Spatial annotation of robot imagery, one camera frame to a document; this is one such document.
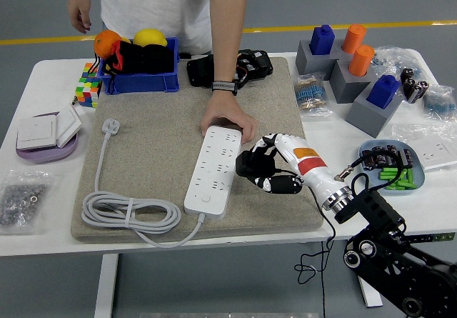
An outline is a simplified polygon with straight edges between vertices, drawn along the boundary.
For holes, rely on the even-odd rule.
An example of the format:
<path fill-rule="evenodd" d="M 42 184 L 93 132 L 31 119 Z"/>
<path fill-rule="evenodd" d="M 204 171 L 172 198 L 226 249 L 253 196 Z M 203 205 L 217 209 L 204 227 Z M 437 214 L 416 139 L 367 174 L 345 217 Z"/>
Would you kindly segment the person's right hand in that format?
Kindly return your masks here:
<path fill-rule="evenodd" d="M 67 3 L 71 25 L 82 34 L 91 29 L 90 8 L 91 0 L 68 0 Z"/>

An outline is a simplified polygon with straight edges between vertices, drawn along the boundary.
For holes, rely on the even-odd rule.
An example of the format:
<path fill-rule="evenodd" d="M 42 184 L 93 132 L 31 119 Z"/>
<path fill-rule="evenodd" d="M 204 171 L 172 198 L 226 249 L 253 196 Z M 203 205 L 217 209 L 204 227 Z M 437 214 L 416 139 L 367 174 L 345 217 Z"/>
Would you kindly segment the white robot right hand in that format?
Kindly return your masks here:
<path fill-rule="evenodd" d="M 350 193 L 304 138 L 289 134 L 261 137 L 237 157 L 236 173 L 272 194 L 297 194 L 308 187 L 327 210 Z"/>

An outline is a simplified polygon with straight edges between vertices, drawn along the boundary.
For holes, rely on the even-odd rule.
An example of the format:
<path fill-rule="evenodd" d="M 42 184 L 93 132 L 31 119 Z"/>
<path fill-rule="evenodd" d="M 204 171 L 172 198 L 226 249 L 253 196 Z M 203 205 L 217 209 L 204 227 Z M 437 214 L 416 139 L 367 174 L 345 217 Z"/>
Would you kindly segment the person's left hand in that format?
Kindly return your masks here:
<path fill-rule="evenodd" d="M 213 121 L 218 118 L 228 119 L 241 127 L 242 144 L 250 142 L 256 135 L 258 121 L 240 107 L 236 97 L 229 91 L 216 90 L 211 95 L 200 121 L 203 136 Z"/>

